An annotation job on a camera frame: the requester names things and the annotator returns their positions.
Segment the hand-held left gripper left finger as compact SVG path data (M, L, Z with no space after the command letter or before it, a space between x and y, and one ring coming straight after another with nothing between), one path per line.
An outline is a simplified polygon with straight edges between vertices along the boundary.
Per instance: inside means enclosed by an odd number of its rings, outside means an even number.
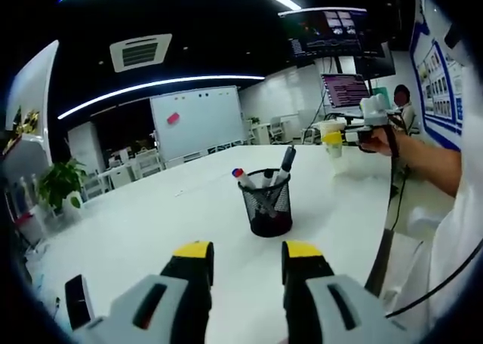
M204 343L212 308L214 244L176 249L158 275L114 299L108 315L74 331L78 343Z

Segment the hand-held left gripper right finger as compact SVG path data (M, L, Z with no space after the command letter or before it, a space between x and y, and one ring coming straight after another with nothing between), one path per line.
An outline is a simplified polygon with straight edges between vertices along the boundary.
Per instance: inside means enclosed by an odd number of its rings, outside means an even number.
M281 246L288 343L412 343L386 318L378 298L347 275L335 275L321 251L302 241Z

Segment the person's right hand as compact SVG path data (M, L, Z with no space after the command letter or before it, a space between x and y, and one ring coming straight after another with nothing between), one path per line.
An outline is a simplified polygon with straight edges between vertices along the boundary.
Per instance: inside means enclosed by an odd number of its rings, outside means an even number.
M376 152L385 156L393 156L391 146L389 144L390 138L388 138L386 132L392 131L391 137L395 137L395 131L389 127L377 127L372 130L370 136L366 136L359 146L368 152Z

